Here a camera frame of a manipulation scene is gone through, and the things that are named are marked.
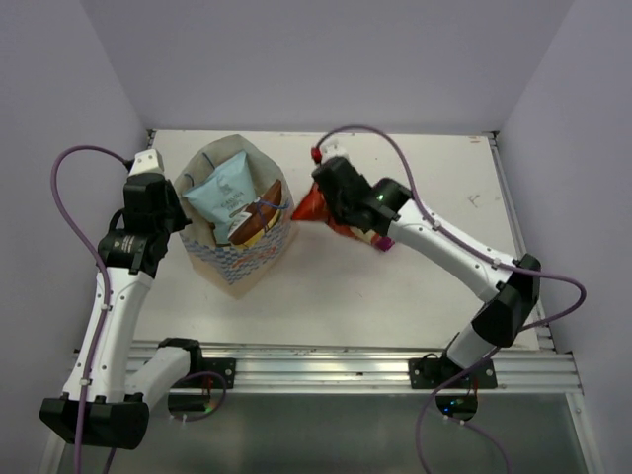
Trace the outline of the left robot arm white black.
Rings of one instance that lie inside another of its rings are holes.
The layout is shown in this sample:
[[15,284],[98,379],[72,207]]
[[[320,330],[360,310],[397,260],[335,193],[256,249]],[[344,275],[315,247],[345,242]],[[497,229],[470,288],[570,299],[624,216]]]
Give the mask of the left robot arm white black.
[[131,175],[123,207],[112,218],[98,255],[103,267],[87,333],[60,396],[46,398],[40,419],[63,440],[117,449],[137,448],[150,412],[177,382],[199,385],[205,364],[196,340],[167,338],[133,375],[127,362],[140,310],[185,216],[172,183],[160,172]]

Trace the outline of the light blue cassava chips bag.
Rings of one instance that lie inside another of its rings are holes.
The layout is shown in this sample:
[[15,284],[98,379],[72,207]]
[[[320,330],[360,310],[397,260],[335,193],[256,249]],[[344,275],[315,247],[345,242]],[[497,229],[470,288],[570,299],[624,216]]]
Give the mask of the light blue cassava chips bag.
[[242,150],[217,165],[201,183],[184,191],[183,196],[213,225],[215,244],[227,245],[232,219],[256,197],[246,152]]

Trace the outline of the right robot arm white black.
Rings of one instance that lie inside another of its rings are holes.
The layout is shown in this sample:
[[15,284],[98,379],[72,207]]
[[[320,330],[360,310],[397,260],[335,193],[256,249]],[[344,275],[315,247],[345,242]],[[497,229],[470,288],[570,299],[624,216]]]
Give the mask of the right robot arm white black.
[[390,178],[372,185],[344,157],[325,161],[312,178],[337,223],[421,253],[483,302],[443,352],[439,374],[445,384],[464,386],[479,359],[514,343],[539,298],[539,278],[524,273],[541,269],[536,258],[526,254],[517,260],[441,224],[419,210],[411,190]]

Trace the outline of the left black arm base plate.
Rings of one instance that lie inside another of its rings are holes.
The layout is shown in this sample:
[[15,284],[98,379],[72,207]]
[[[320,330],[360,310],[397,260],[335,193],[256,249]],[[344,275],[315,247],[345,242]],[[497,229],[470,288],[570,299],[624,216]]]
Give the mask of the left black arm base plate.
[[235,377],[238,370],[237,358],[232,352],[202,349],[199,369],[220,375],[224,379],[228,390],[234,388]]

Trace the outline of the brown Chuba cassava chips bag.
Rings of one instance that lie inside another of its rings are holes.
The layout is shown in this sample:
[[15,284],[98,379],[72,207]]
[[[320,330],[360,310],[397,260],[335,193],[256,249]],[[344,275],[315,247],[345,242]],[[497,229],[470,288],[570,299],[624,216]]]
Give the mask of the brown Chuba cassava chips bag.
[[253,202],[248,204],[233,220],[228,242],[238,248],[250,248],[258,243],[277,223],[282,198],[282,183],[275,182]]

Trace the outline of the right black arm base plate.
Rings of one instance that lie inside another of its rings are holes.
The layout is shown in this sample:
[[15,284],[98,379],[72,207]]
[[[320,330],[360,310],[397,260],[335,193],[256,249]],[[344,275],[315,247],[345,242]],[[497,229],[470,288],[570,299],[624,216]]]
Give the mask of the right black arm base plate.
[[[431,390],[457,375],[462,368],[449,361],[444,355],[426,354],[408,359],[408,375],[414,390]],[[448,385],[449,389],[495,389],[499,386],[494,364],[489,360],[477,368],[461,375]]]

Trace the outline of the orange cream cassava chips bag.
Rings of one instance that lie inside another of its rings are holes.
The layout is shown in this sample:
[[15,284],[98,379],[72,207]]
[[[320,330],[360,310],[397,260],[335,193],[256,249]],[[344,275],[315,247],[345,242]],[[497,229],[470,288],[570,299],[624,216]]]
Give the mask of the orange cream cassava chips bag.
[[362,231],[347,224],[340,224],[335,220],[324,195],[316,184],[313,184],[308,193],[302,198],[295,208],[291,219],[299,222],[324,223],[339,235],[361,241],[381,250],[381,237],[374,231]]

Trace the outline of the aluminium mounting rail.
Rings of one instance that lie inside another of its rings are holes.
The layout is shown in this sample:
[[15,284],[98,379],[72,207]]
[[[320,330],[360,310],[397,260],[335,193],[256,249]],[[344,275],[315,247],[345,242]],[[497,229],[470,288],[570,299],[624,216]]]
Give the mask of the aluminium mounting rail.
[[[224,369],[234,393],[423,394],[413,384],[434,364],[438,351],[310,346],[203,344],[202,355],[227,359]],[[582,391],[571,355],[508,350],[459,390],[491,394],[577,394]]]

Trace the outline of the purple snack packet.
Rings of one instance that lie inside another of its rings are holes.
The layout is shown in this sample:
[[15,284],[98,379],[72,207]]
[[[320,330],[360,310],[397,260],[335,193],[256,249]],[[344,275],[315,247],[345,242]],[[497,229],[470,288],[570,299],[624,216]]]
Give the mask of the purple snack packet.
[[381,252],[387,252],[394,246],[394,241],[388,237],[375,236],[371,241],[373,247]]

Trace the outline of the blue patterned paper bag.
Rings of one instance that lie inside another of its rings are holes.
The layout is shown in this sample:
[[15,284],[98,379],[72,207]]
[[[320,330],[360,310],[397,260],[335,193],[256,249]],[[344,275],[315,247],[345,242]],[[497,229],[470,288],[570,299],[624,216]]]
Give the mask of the blue patterned paper bag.
[[200,149],[175,182],[191,223],[180,232],[194,270],[245,295],[294,238],[294,202],[279,165],[239,134]]

